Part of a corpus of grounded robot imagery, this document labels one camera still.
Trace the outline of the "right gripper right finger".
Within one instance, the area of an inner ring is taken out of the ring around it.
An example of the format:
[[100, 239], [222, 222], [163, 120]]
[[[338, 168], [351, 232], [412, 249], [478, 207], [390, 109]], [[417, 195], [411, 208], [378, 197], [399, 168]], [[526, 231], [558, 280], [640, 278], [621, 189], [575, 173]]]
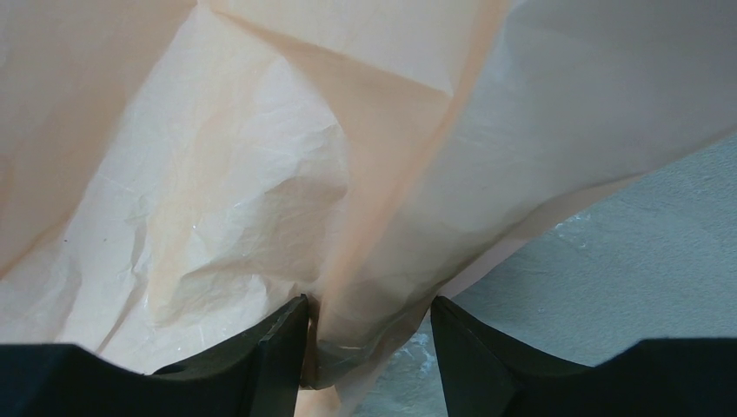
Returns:
[[594, 367], [492, 328], [446, 297], [431, 305], [450, 416], [734, 416], [736, 340], [637, 342]]

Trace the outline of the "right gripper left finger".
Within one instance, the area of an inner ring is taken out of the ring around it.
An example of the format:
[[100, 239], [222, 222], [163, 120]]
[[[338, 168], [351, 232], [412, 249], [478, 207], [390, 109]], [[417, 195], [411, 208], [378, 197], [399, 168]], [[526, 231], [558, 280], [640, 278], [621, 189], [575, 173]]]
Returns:
[[138, 374], [73, 344], [1, 347], [3, 416], [291, 416], [306, 296], [199, 354]]

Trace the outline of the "orange beige wrapping paper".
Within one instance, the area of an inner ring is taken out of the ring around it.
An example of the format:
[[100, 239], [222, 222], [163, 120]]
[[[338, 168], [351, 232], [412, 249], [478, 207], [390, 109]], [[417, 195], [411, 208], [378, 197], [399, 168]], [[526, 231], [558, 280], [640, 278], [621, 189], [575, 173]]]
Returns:
[[733, 1], [4, 1], [1, 340], [152, 371], [315, 301], [347, 414], [459, 291], [736, 131]]

